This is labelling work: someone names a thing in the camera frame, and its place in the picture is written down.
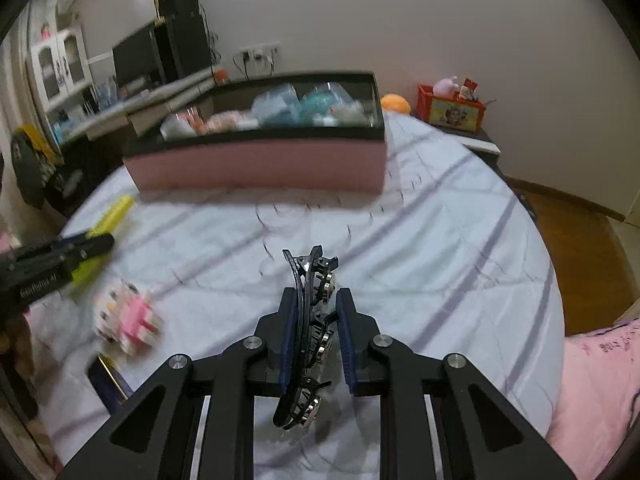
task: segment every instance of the orange ball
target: orange ball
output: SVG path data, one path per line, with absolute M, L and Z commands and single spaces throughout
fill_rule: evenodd
M 387 94 L 380 99 L 380 106 L 383 110 L 398 112 L 399 114 L 409 115 L 411 113 L 411 105 L 407 100 L 398 94 Z

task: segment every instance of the metal screw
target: metal screw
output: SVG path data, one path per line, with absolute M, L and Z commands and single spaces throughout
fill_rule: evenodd
M 300 418 L 300 422 L 298 426 L 300 428 L 308 428 L 311 422 L 316 418 L 318 414 L 318 410 L 320 409 L 320 403 L 322 402 L 322 397 L 315 396 L 314 399 L 306 406 L 305 412 Z
M 466 359 L 460 354 L 451 354 L 447 357 L 447 364 L 451 368 L 463 368 L 466 365 Z
M 260 348 L 262 346 L 262 339 L 260 339 L 257 335 L 251 335 L 242 341 L 242 344 L 245 348 L 249 350 L 255 350 L 256 348 Z
M 179 370 L 180 368 L 184 368 L 189 362 L 189 358 L 184 354 L 176 354 L 169 357 L 169 368 L 173 368 L 174 370 Z
M 373 336 L 373 344 L 375 346 L 380 346 L 382 348 L 386 348 L 388 346 L 391 346 L 391 343 L 394 341 L 394 339 L 386 334 L 377 334 L 375 336 Z
M 325 303 L 329 302 L 332 294 L 334 293 L 335 288 L 335 275 L 332 272 L 329 272 L 326 276 L 326 283 L 322 288 L 322 301 Z
M 329 354 L 329 350 L 331 349 L 332 335 L 334 335 L 334 331 L 327 330 L 320 340 L 318 352 L 316 352 L 316 361 L 318 361 L 319 363 L 323 363 L 327 355 Z

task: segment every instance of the pink pillow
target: pink pillow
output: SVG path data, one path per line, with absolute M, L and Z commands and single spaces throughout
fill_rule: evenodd
M 639 411 L 640 320 L 564 340 L 560 399 L 546 440 L 578 480 L 594 480 Z

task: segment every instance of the pink plush toy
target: pink plush toy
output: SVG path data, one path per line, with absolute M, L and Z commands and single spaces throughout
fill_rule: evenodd
M 444 97 L 445 99 L 453 99 L 453 94 L 460 90 L 460 85 L 454 83 L 458 76 L 444 78 L 433 85 L 433 95 L 436 97 Z
M 149 298 L 131 283 L 116 280 L 97 297 L 95 331 L 108 342 L 119 343 L 128 355 L 142 346 L 153 346 L 161 326 Z
M 120 314 L 120 345 L 132 355 L 143 345 L 153 346 L 159 335 L 160 320 L 145 296 L 137 296 Z

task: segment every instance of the yellow handle tool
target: yellow handle tool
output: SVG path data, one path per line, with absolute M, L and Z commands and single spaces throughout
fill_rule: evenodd
M 122 222 L 122 219 L 133 204 L 133 197 L 129 195 L 123 196 L 108 209 L 94 228 L 87 233 L 87 237 L 92 238 L 106 233 L 113 233 L 114 229 Z M 91 260 L 81 263 L 78 268 L 71 273 L 73 284 L 82 285 L 87 281 L 102 265 L 104 259 L 105 256 L 100 256 L 99 258 L 92 258 Z

